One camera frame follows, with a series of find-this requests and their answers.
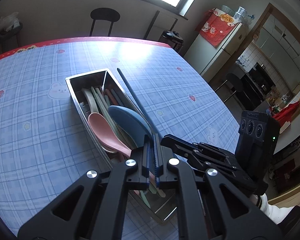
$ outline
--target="camera lens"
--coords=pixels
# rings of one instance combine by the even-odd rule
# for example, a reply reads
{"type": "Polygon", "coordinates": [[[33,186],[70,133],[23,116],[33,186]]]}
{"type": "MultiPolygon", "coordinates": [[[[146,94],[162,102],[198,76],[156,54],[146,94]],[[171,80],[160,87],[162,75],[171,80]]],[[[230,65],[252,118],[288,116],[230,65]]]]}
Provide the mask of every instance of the camera lens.
{"type": "Polygon", "coordinates": [[[240,127],[242,130],[246,127],[246,120],[242,120],[240,127]]]}
{"type": "Polygon", "coordinates": [[[256,128],[256,136],[259,138],[262,134],[262,125],[258,124],[256,128]]]}
{"type": "Polygon", "coordinates": [[[253,123],[253,121],[250,120],[247,125],[247,134],[252,134],[253,126],[254,126],[254,123],[253,123]]]}

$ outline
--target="pink spoon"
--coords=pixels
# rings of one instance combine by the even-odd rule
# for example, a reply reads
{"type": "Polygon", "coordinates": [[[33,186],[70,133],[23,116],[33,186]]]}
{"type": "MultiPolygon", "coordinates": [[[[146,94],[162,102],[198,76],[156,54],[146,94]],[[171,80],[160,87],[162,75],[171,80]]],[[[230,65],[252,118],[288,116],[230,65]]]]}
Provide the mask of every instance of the pink spoon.
{"type": "Polygon", "coordinates": [[[118,139],[112,131],[108,121],[101,114],[91,113],[88,117],[88,123],[98,140],[103,145],[118,151],[127,158],[130,158],[131,150],[118,139]]]}

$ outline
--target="metal rod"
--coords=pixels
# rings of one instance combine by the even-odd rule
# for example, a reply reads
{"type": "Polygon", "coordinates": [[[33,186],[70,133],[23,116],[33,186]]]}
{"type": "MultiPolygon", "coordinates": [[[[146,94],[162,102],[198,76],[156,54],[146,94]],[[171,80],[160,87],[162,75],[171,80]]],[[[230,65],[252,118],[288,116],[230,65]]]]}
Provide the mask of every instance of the metal rod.
{"type": "Polygon", "coordinates": [[[163,206],[164,206],[165,204],[167,204],[168,201],[169,201],[173,196],[174,196],[174,195],[172,195],[170,198],[168,198],[168,200],[167,200],[165,203],[163,203],[163,205],[162,205],[160,208],[157,209],[157,211],[155,212],[155,214],[156,214],[160,209],[162,209],[163,206]]]}
{"type": "Polygon", "coordinates": [[[157,19],[159,13],[160,13],[159,10],[155,12],[154,17],[152,18],[152,20],[151,20],[151,22],[150,22],[150,25],[149,25],[149,27],[148,27],[148,29],[147,29],[147,31],[146,31],[146,34],[145,34],[145,36],[143,37],[144,40],[146,40],[146,38],[148,37],[148,35],[149,35],[150,31],[151,31],[151,28],[152,28],[152,26],[154,25],[154,22],[155,22],[155,20],[157,19]]]}
{"type": "Polygon", "coordinates": [[[96,20],[93,20],[92,22],[92,26],[91,26],[91,31],[90,31],[90,37],[92,36],[92,33],[93,33],[93,28],[94,28],[94,24],[96,23],[96,20]]]}
{"type": "Polygon", "coordinates": [[[177,21],[178,21],[178,19],[176,19],[176,20],[174,21],[173,25],[172,25],[171,28],[170,28],[170,31],[173,30],[173,28],[174,28],[174,26],[176,25],[177,21]]]}
{"type": "Polygon", "coordinates": [[[222,85],[221,85],[220,87],[218,87],[218,88],[215,90],[215,92],[216,92],[219,88],[221,88],[227,81],[228,81],[228,80],[224,81],[224,82],[222,83],[222,85]]]}
{"type": "Polygon", "coordinates": [[[177,207],[175,207],[171,212],[170,212],[170,214],[163,220],[163,221],[166,221],[167,220],[167,218],[175,211],[177,209],[177,207]]]}
{"type": "Polygon", "coordinates": [[[109,29],[109,32],[108,32],[108,37],[110,37],[110,35],[111,35],[112,26],[113,26],[113,22],[111,22],[110,29],[109,29]]]}
{"type": "Polygon", "coordinates": [[[229,96],[225,101],[223,101],[223,103],[225,103],[225,102],[226,102],[230,97],[232,97],[236,92],[237,92],[237,90],[234,91],[234,92],[231,94],[231,96],[229,96]]]}

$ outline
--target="wooden door frame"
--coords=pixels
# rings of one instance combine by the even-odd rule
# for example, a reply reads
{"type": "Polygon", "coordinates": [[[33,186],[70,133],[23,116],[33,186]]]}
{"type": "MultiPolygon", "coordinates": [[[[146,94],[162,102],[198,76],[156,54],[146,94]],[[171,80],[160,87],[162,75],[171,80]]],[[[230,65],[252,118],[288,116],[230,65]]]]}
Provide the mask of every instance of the wooden door frame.
{"type": "Polygon", "coordinates": [[[290,191],[288,191],[278,197],[268,200],[268,203],[270,205],[275,205],[281,201],[286,200],[287,198],[292,197],[293,195],[297,194],[298,192],[300,192],[300,185],[296,186],[295,188],[291,189],[290,191]]]}
{"type": "Polygon", "coordinates": [[[239,48],[232,54],[232,56],[228,59],[228,61],[222,66],[222,68],[217,72],[217,74],[210,80],[209,85],[212,88],[217,88],[223,81],[223,78],[229,72],[229,69],[233,66],[236,60],[241,56],[244,50],[249,46],[249,44],[253,40],[253,35],[257,30],[261,29],[265,24],[266,20],[270,15],[273,15],[277,18],[284,27],[296,38],[296,40],[300,43],[300,31],[297,27],[282,13],[280,12],[274,5],[269,3],[266,9],[261,14],[260,18],[253,26],[248,35],[244,38],[243,42],[240,44],[239,48]]]}

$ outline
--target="kitchen cabinet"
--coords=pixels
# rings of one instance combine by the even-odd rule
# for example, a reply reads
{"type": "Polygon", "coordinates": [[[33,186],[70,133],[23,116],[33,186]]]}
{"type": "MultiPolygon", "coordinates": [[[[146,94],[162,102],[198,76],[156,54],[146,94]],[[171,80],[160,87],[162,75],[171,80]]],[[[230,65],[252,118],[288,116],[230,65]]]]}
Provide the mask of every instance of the kitchen cabinet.
{"type": "Polygon", "coordinates": [[[274,37],[269,35],[267,40],[264,42],[264,44],[260,47],[264,54],[270,58],[272,54],[276,51],[278,45],[280,44],[276,41],[274,37]]]}
{"type": "Polygon", "coordinates": [[[264,28],[261,28],[259,38],[256,41],[256,45],[261,48],[262,45],[266,42],[266,40],[269,38],[270,33],[267,32],[264,28]]]}
{"type": "Polygon", "coordinates": [[[300,70],[280,43],[274,37],[269,36],[261,46],[261,50],[276,66],[290,90],[294,90],[300,83],[300,70]]]}

